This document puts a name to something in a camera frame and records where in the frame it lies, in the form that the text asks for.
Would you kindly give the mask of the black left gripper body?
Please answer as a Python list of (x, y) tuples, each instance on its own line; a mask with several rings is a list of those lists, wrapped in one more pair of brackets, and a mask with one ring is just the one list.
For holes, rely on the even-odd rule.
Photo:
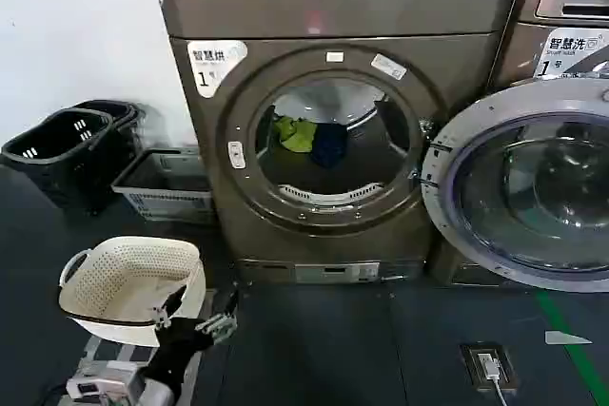
[(213, 337), (198, 329), (202, 323), (199, 319), (174, 318), (168, 327), (157, 329), (159, 347), (142, 370), (143, 376), (157, 381), (183, 381), (195, 354), (213, 345)]

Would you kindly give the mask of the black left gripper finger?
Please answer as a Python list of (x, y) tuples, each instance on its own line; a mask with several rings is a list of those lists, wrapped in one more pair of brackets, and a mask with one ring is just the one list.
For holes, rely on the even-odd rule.
[(237, 330), (238, 320), (236, 310), (239, 302), (239, 291), (234, 289), (228, 295), (226, 305), (220, 313), (217, 313), (195, 326), (195, 330), (210, 337), (214, 344), (219, 344), (230, 338)]
[(170, 318), (181, 307), (185, 287), (181, 287), (167, 296), (166, 300), (159, 307), (152, 308), (152, 319), (156, 328), (167, 328), (170, 325)]

